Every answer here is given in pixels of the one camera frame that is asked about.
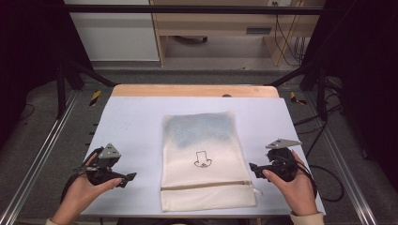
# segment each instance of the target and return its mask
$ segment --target hand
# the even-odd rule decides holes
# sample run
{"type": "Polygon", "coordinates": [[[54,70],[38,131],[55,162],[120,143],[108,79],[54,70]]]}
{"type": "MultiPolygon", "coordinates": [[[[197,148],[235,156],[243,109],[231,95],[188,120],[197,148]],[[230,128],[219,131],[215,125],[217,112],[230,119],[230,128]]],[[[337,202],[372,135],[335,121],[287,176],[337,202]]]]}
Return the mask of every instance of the hand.
{"type": "MultiPolygon", "coordinates": [[[[96,154],[88,160],[86,165],[95,156],[96,154]]],[[[121,178],[116,178],[93,186],[85,174],[80,175],[69,187],[51,221],[56,224],[71,224],[100,194],[116,187],[121,181],[121,178]]]]}
{"type": "MultiPolygon", "coordinates": [[[[294,151],[292,151],[292,154],[296,161],[303,163],[294,151]]],[[[298,170],[296,178],[291,182],[285,182],[277,174],[268,170],[263,170],[263,174],[281,191],[296,216],[309,216],[318,213],[313,186],[304,172],[298,170]]]]}

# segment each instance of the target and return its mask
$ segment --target printed drawing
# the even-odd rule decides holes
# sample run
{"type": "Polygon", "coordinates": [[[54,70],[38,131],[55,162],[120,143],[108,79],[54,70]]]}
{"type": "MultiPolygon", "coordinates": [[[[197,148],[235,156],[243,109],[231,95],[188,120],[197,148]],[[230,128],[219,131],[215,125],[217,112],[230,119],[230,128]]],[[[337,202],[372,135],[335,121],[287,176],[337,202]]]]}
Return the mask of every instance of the printed drawing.
{"type": "Polygon", "coordinates": [[[195,166],[201,168],[207,168],[211,165],[211,159],[207,158],[206,151],[196,152],[197,160],[194,162],[195,166]]]}

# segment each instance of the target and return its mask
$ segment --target fabric pouch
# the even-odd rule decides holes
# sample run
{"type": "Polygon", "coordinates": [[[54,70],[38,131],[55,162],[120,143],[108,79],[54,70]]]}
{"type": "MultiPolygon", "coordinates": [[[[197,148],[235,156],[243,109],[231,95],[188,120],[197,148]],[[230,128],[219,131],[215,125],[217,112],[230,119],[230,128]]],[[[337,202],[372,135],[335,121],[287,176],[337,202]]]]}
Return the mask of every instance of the fabric pouch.
{"type": "Polygon", "coordinates": [[[256,205],[232,113],[166,115],[163,125],[163,211],[256,205]]]}

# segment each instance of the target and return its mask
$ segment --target white cabinet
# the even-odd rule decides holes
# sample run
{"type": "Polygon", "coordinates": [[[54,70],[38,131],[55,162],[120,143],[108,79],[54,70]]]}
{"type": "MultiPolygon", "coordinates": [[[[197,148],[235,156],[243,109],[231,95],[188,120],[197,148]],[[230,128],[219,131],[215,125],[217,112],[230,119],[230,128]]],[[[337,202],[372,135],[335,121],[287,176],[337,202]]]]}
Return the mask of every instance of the white cabinet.
{"type": "MultiPolygon", "coordinates": [[[[65,4],[148,5],[147,0],[65,0],[65,4]]],[[[159,61],[150,13],[70,13],[91,61],[159,61]]]]}

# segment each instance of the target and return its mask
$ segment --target white table surface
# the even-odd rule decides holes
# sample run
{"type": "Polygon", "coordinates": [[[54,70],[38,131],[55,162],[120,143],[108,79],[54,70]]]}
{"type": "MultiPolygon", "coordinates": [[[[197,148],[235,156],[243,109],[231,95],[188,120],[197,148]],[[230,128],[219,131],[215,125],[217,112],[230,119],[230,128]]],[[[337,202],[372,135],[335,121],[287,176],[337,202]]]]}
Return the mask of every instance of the white table surface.
{"type": "MultiPolygon", "coordinates": [[[[290,208],[268,180],[257,179],[249,162],[268,165],[266,145],[278,138],[298,140],[284,99],[276,97],[110,97],[88,149],[112,143],[121,153],[117,173],[137,173],[125,188],[99,196],[82,215],[132,218],[256,218],[287,215],[290,208]],[[162,118],[166,114],[232,112],[247,169],[255,188],[255,207],[192,212],[161,211],[162,118]]],[[[301,146],[289,147],[307,164],[301,146]]],[[[325,213],[319,195],[316,205],[325,213]]]]}

